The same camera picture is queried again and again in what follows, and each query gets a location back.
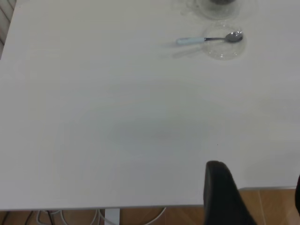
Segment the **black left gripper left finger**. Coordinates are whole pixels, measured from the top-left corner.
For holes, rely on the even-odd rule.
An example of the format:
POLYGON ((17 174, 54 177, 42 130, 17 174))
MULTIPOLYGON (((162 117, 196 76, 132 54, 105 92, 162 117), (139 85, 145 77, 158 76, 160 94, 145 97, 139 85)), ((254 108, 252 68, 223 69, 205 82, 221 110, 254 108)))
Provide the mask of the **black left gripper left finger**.
POLYGON ((203 190, 205 225, 255 225, 228 167, 209 161, 203 190))

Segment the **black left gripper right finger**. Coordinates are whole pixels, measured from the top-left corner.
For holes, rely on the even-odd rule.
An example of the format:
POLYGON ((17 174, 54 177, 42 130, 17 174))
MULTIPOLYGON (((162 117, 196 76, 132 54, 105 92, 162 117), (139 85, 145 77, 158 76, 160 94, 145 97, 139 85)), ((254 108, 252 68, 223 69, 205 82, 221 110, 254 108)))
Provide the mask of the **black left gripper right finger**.
POLYGON ((297 186, 295 189, 295 207, 300 215, 300 176, 298 177, 297 186))

